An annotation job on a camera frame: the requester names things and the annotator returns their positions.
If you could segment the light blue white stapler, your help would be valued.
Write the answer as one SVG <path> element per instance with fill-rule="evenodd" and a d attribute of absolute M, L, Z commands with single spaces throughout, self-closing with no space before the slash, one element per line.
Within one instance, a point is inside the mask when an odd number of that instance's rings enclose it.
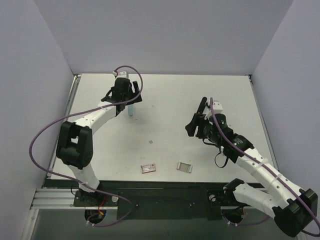
<path fill-rule="evenodd" d="M 134 113 L 135 113 L 135 105 L 134 104 L 127 106 L 127 113 L 130 118 L 132 118 L 134 116 Z"/>

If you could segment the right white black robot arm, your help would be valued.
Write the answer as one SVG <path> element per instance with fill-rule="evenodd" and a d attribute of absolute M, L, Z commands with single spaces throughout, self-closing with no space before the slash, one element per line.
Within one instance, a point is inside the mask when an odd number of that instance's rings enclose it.
<path fill-rule="evenodd" d="M 270 218 L 289 237 L 307 234 L 305 228 L 319 225 L 318 195 L 304 190 L 276 170 L 254 145 L 227 124 L 223 107 L 212 98 L 203 97 L 189 124 L 187 135 L 218 149 L 225 162 L 232 162 L 254 177 L 264 190 L 235 178 L 223 187 L 223 200 L 230 205 L 251 206 Z"/>

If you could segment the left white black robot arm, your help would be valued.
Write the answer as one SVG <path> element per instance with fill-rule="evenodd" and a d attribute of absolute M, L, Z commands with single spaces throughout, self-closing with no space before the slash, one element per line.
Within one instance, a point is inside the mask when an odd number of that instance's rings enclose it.
<path fill-rule="evenodd" d="M 91 165 L 94 155 L 93 135 L 127 106 L 141 101 L 137 81 L 123 76 L 116 77 L 114 86 L 100 100 L 96 110 L 75 121 L 64 121 L 60 126 L 56 157 L 80 181 L 79 192 L 85 195 L 85 200 L 92 206 L 99 205 L 103 200 L 100 181 Z"/>

